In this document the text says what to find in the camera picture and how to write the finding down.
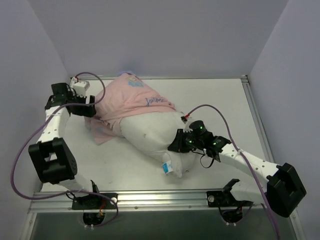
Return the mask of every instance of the robotic arm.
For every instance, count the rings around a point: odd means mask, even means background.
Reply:
[[[241,149],[237,150],[229,139],[214,136],[207,131],[201,120],[187,124],[185,129],[178,129],[174,141],[168,147],[169,151],[177,153],[188,153],[196,149],[212,158],[212,162],[216,160],[228,164],[252,176],[246,161],[240,155],[242,152],[252,166],[271,209],[282,217],[289,217],[307,193],[292,165],[285,163],[280,166]],[[264,203],[257,185],[249,185],[238,179],[232,179],[225,186],[224,192],[225,197],[232,198],[231,200]]]
[[[41,182],[58,184],[69,190],[98,193],[99,189],[95,183],[78,173],[76,160],[63,139],[71,114],[85,117],[93,117],[96,114],[94,105],[77,105],[86,103],[86,90],[89,86],[86,81],[76,81],[73,88],[70,88],[67,83],[51,85],[53,95],[49,97],[45,106],[46,119],[50,118],[60,106],[73,105],[61,108],[52,116],[39,140],[36,144],[29,146],[28,152]],[[94,102],[95,97],[90,96],[89,103]],[[214,136],[212,132],[207,131],[200,120],[187,124],[185,129],[178,129],[174,141],[168,147],[169,151],[177,153],[188,153],[196,149],[203,151],[205,155],[212,158],[212,161],[228,164],[252,176],[251,170],[240,154],[240,152],[244,153],[271,209],[282,217],[288,217],[306,195],[306,190],[293,166],[288,163],[280,166],[266,162],[241,149],[238,150],[229,139]],[[94,198],[82,192],[75,192],[74,197],[79,200],[76,202],[81,202],[86,209],[96,209],[101,205],[100,198]],[[264,203],[256,185],[249,185],[238,179],[232,179],[224,187],[222,199],[231,202]]]
[[[86,103],[86,90],[90,84],[87,81],[77,81],[71,89],[67,83],[51,85],[51,95],[45,106],[46,120],[54,111],[65,104]],[[95,97],[89,97],[89,103],[94,103]],[[85,179],[78,173],[75,157],[63,139],[67,121],[71,114],[93,117],[96,110],[93,106],[67,106],[54,114],[51,121],[43,130],[36,144],[28,148],[29,155],[42,183],[61,185],[68,190],[84,190],[98,192],[93,181]],[[76,197],[86,194],[76,192]]]

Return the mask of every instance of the white table surface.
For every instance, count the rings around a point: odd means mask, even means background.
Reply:
[[[107,85],[112,80],[104,80]],[[229,123],[236,144],[245,151],[265,159],[258,133],[240,79],[145,79],[149,86],[173,102],[179,111],[187,113],[201,104],[217,107]],[[87,95],[96,95],[102,86],[90,80]],[[221,117],[213,109],[203,107],[192,114],[203,120],[215,135],[228,138]],[[78,172],[93,180],[101,191],[152,191],[220,189],[231,179],[254,182],[239,170],[215,162],[205,169],[196,161],[193,169],[182,178],[165,175],[161,164],[139,152],[126,139],[114,138],[96,145],[84,118],[72,115],[67,122],[64,139],[72,151]],[[210,159],[203,158],[204,165]],[[65,191],[59,185],[46,183],[43,192]]]

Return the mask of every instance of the gray wall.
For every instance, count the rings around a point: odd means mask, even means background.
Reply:
[[[29,0],[70,75],[248,74],[288,0]]]
[[[290,0],[249,78],[275,161],[305,184],[298,212],[309,240],[320,236],[319,10],[318,0]]]
[[[26,0],[0,1],[0,239],[19,239],[30,202],[10,186],[13,159],[26,138],[45,120],[51,83],[67,72]],[[27,152],[18,164],[16,184],[27,195],[37,174]]]

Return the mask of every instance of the purple wire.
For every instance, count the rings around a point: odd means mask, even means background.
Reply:
[[[19,149],[18,153],[16,154],[15,158],[14,158],[14,161],[13,161],[13,165],[12,165],[12,169],[11,169],[11,174],[10,174],[10,184],[11,184],[11,187],[12,187],[12,190],[18,195],[20,196],[21,198],[24,198],[24,199],[28,199],[28,200],[44,200],[44,199],[51,199],[51,198],[54,198],[54,197],[58,197],[58,196],[62,196],[62,195],[65,195],[65,194],[68,194],[68,193],[83,193],[83,194],[90,194],[90,195],[95,195],[95,196],[99,196],[101,198],[104,198],[110,202],[112,202],[116,208],[116,214],[111,218],[109,219],[108,221],[106,222],[103,222],[99,225],[96,225],[95,227],[101,227],[101,226],[104,226],[108,223],[110,223],[112,220],[114,220],[117,216],[118,216],[118,213],[119,213],[119,209],[118,209],[118,205],[112,200],[110,199],[109,197],[105,196],[105,195],[102,195],[100,193],[96,193],[96,192],[88,192],[88,191],[83,191],[83,190],[68,190],[68,191],[64,191],[64,192],[60,192],[60,193],[56,193],[56,194],[52,194],[52,195],[49,195],[49,196],[41,196],[41,197],[31,197],[31,196],[26,196],[24,195],[23,193],[21,193],[17,187],[16,187],[16,184],[15,184],[15,170],[16,170],[16,166],[17,166],[17,163],[18,163],[18,160],[19,160],[19,157],[21,156],[23,150],[26,148],[26,146],[28,145],[28,143],[31,141],[31,139],[33,139],[39,132],[41,132],[45,126],[51,121],[51,119],[54,117],[54,115],[62,108],[65,108],[65,107],[69,107],[69,106],[93,106],[95,104],[98,104],[100,103],[105,95],[106,95],[106,87],[105,87],[105,84],[104,82],[102,81],[102,79],[97,76],[96,74],[94,73],[91,73],[91,72],[88,72],[88,71],[84,71],[84,72],[80,72],[78,73],[75,77],[77,78],[78,76],[80,75],[83,75],[83,74],[89,74],[89,75],[92,75],[94,77],[96,77],[102,84],[103,86],[103,94],[102,94],[102,97],[96,101],[96,102],[93,102],[93,103],[67,103],[67,104],[64,104],[64,105],[61,105],[60,107],[58,107],[53,113],[52,115],[44,122],[43,125],[41,125],[33,134],[31,134],[31,136],[23,143],[23,145],[21,146],[21,148]]]
[[[241,151],[239,151],[240,149],[237,147],[237,145],[236,145],[233,137],[231,136],[229,124],[228,124],[226,118],[225,118],[225,117],[223,116],[223,114],[219,111],[219,109],[217,109],[216,107],[214,107],[214,106],[212,106],[212,105],[210,105],[210,104],[202,104],[202,105],[199,105],[199,106],[195,107],[194,109],[192,109],[192,110],[187,114],[187,116],[190,115],[190,114],[192,114],[195,110],[197,110],[197,109],[199,109],[199,108],[202,108],[202,107],[210,107],[210,108],[216,110],[216,111],[218,112],[218,114],[222,117],[222,119],[223,119],[223,121],[224,121],[224,124],[225,124],[225,126],[226,126],[226,130],[227,130],[227,132],[228,132],[230,141],[232,142],[233,147],[237,150],[238,153],[240,153],[241,157],[244,159],[244,161],[245,161],[246,164],[248,165],[249,170],[250,170],[250,172],[252,173],[252,176],[253,176],[253,178],[254,178],[254,180],[255,180],[258,188],[259,188],[259,191],[260,191],[260,193],[261,193],[261,196],[262,196],[262,198],[263,198],[263,200],[264,200],[264,202],[265,202],[265,205],[266,205],[266,207],[267,207],[267,208],[266,208],[266,212],[268,213],[267,216],[268,216],[268,218],[269,218],[270,223],[271,223],[272,226],[274,227],[274,231],[275,231],[275,233],[276,233],[276,237],[277,237],[277,239],[279,240],[279,239],[280,239],[280,231],[279,231],[279,227],[278,227],[278,224],[277,224],[276,217],[274,216],[274,213],[273,213],[272,210],[271,210],[271,207],[270,207],[270,204],[269,204],[269,202],[268,202],[268,199],[267,199],[267,197],[266,197],[266,195],[265,195],[265,193],[264,193],[264,190],[262,189],[262,186],[261,186],[261,184],[260,184],[260,182],[259,182],[259,179],[258,179],[258,177],[257,177],[254,169],[252,168],[252,166],[251,166],[249,160],[247,159],[247,157],[246,157]]]
[[[267,211],[267,209],[266,209],[265,205],[261,203],[261,206],[262,206],[262,208],[263,208],[263,210],[264,210],[265,214],[269,215],[269,211]],[[273,228],[273,229],[276,229],[276,226],[274,225],[274,223],[273,223],[273,222],[271,222],[271,225],[272,225],[272,228]]]

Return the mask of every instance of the purple cable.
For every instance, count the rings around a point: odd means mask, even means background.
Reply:
[[[105,196],[105,195],[102,195],[100,193],[96,193],[96,192],[88,192],[88,191],[83,191],[83,190],[68,190],[68,191],[64,191],[64,192],[60,192],[60,193],[56,193],[56,194],[53,194],[53,195],[49,195],[49,196],[41,196],[41,197],[31,197],[31,196],[26,196],[24,195],[23,193],[19,192],[19,190],[17,189],[16,185],[15,185],[15,170],[16,170],[16,166],[17,166],[17,163],[18,163],[18,160],[19,160],[19,157],[21,156],[21,153],[23,152],[23,150],[26,148],[26,146],[28,145],[28,143],[31,141],[31,139],[33,139],[35,137],[35,135],[37,135],[39,132],[41,132],[45,126],[51,121],[51,119],[54,117],[54,115],[62,108],[65,108],[65,107],[69,107],[69,106],[93,106],[95,104],[98,104],[100,103],[105,95],[106,95],[106,88],[105,88],[105,84],[104,82],[102,81],[102,79],[97,76],[96,74],[94,73],[91,73],[91,72],[87,72],[87,71],[84,71],[84,72],[80,72],[78,73],[75,77],[77,78],[78,76],[80,75],[83,75],[83,74],[89,74],[89,75],[92,75],[94,77],[96,77],[102,84],[103,86],[103,95],[102,97],[96,101],[96,102],[93,102],[93,103],[67,103],[67,104],[64,104],[64,105],[61,105],[60,107],[58,107],[53,113],[52,115],[44,122],[43,125],[41,125],[22,145],[22,147],[19,149],[18,153],[16,154],[15,158],[14,158],[14,161],[13,161],[13,165],[12,165],[12,169],[11,169],[11,174],[10,174],[10,183],[11,183],[11,187],[12,187],[12,190],[18,195],[20,196],[21,198],[24,198],[24,199],[28,199],[28,200],[44,200],[44,199],[51,199],[51,198],[54,198],[54,197],[58,197],[58,196],[62,196],[62,195],[65,195],[65,194],[68,194],[68,193],[83,193],[83,194],[90,194],[90,195],[95,195],[95,196],[99,196],[101,198],[104,198],[110,202],[112,202],[116,208],[116,214],[111,218],[109,219],[108,221],[106,222],[103,222],[99,225],[96,225],[95,227],[101,227],[103,225],[106,225],[108,223],[110,223],[112,220],[114,220],[117,216],[118,216],[118,213],[119,213],[119,209],[118,209],[118,205],[112,200],[110,199],[109,197]]]
[[[269,215],[269,211],[266,209],[265,205],[261,203],[261,206],[262,206],[265,214],[268,216],[268,215]],[[271,223],[271,225],[272,225],[272,228],[273,228],[273,229],[276,229],[276,226],[274,225],[273,222]]]
[[[197,110],[197,109],[199,109],[199,108],[202,108],[202,107],[210,107],[210,108],[216,110],[216,111],[218,112],[218,114],[221,116],[221,118],[223,119],[224,124],[225,124],[225,126],[226,126],[226,130],[227,130],[227,132],[228,132],[228,135],[229,135],[230,141],[232,142],[233,147],[237,150],[237,152],[241,155],[241,157],[244,159],[244,161],[245,161],[246,164],[248,165],[249,170],[250,170],[250,172],[252,173],[252,176],[253,176],[253,178],[254,178],[254,180],[255,180],[258,188],[259,188],[259,191],[260,191],[260,193],[261,193],[261,196],[262,196],[262,198],[263,198],[263,200],[264,200],[264,202],[265,202],[265,205],[266,205],[266,207],[267,207],[267,209],[266,209],[266,212],[268,213],[267,216],[268,216],[268,218],[269,218],[270,223],[271,223],[272,226],[274,227],[274,231],[275,231],[275,233],[276,233],[276,237],[277,237],[277,239],[279,240],[279,239],[280,239],[280,231],[279,231],[279,228],[278,228],[278,224],[277,224],[276,217],[274,216],[274,213],[273,213],[272,210],[271,210],[270,204],[269,204],[269,202],[268,202],[268,200],[267,200],[267,197],[266,197],[266,195],[265,195],[265,193],[264,193],[264,190],[262,189],[262,186],[261,186],[261,184],[260,184],[260,182],[259,182],[259,179],[258,179],[258,177],[257,177],[254,169],[252,168],[249,160],[247,159],[247,157],[246,157],[241,151],[239,151],[240,149],[237,147],[234,139],[232,138],[231,132],[230,132],[230,128],[229,128],[229,125],[228,125],[228,122],[227,122],[226,118],[225,118],[225,117],[223,116],[223,114],[219,111],[219,109],[217,109],[216,107],[214,107],[214,106],[212,106],[212,105],[210,105],[210,104],[202,104],[202,105],[199,105],[199,106],[195,107],[194,109],[192,109],[192,110],[187,114],[187,116],[189,116],[189,115],[192,114],[195,110]]]

